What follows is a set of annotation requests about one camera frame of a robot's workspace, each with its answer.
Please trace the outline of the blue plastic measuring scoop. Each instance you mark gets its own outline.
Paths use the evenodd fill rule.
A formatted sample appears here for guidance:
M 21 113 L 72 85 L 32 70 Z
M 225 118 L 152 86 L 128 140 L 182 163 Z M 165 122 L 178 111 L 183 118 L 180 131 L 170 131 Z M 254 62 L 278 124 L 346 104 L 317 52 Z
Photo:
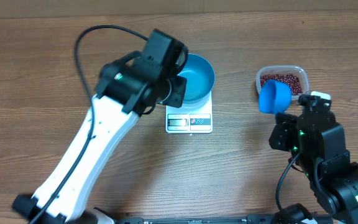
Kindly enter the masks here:
M 266 114 L 284 113 L 291 104 L 291 88 L 276 80 L 268 80 L 259 94 L 259 110 Z

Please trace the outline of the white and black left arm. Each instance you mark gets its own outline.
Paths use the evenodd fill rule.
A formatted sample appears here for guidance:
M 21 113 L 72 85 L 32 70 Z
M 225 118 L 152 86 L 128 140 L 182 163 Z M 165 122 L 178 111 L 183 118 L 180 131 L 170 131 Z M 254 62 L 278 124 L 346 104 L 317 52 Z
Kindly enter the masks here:
M 129 90 L 136 79 L 145 78 L 153 66 L 162 67 L 150 57 L 134 51 L 106 64 L 101 69 L 97 94 L 80 130 L 50 177 L 33 195 L 19 194 L 12 209 L 30 223 L 78 223 L 83 219 L 93 186 L 122 138 L 134 127 L 146 107 L 159 103 L 180 107 L 185 94 L 186 78 L 179 74 L 188 60 L 185 50 L 173 72 L 162 84 L 168 92 L 139 103 L 122 104 L 115 94 Z

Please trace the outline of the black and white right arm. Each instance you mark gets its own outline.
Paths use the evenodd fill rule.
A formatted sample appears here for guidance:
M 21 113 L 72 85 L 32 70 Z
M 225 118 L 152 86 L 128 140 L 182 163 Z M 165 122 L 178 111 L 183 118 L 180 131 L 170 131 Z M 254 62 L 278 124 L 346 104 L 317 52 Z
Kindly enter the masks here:
M 291 153 L 317 202 L 332 218 L 358 224 L 358 163 L 351 161 L 344 128 L 334 114 L 279 113 L 275 120 L 270 146 Z

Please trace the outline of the white digital kitchen scale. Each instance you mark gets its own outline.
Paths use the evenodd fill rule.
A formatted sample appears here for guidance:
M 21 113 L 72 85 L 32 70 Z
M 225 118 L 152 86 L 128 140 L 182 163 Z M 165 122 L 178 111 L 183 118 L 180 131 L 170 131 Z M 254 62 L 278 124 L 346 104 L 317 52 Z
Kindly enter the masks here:
M 168 134 L 209 134 L 213 131 L 212 95 L 182 107 L 166 106 L 165 130 Z

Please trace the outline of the teal bowl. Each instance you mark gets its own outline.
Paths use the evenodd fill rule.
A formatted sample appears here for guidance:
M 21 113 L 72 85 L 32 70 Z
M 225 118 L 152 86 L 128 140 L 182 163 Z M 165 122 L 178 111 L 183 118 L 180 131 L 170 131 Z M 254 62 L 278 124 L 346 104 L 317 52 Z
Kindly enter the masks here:
M 202 56 L 188 54 L 183 70 L 178 74 L 186 79 L 183 102 L 195 103 L 205 98 L 215 84 L 215 72 L 212 65 Z

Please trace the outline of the red beans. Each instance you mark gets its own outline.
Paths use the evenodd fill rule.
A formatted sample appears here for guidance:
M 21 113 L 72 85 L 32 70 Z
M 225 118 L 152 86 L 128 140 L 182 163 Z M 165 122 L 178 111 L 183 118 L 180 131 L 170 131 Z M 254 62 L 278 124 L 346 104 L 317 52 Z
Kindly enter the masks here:
M 300 79 L 292 73 L 284 75 L 278 73 L 262 75 L 260 77 L 260 86 L 263 87 L 265 83 L 269 80 L 275 80 L 287 84 L 290 87 L 293 96 L 300 95 L 301 93 L 303 93 Z

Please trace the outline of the clear plastic container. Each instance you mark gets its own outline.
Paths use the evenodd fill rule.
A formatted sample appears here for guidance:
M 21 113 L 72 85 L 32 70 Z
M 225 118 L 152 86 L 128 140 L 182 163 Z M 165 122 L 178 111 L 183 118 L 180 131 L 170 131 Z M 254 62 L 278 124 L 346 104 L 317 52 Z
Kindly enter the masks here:
M 272 65 L 261 68 L 255 78 L 258 93 L 269 80 L 287 84 L 291 89 L 292 100 L 297 100 L 301 94 L 310 90 L 306 72 L 297 65 Z

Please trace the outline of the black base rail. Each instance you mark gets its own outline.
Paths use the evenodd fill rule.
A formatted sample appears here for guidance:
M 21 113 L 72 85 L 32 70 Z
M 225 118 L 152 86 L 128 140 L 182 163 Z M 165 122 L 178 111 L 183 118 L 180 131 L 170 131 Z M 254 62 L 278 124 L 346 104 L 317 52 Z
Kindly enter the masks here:
M 118 224 L 274 224 L 288 223 L 282 220 L 280 214 L 250 214 L 245 217 L 214 217 L 214 218 L 141 218 L 141 217 L 113 217 L 110 213 L 94 207 L 97 211 L 107 215 Z

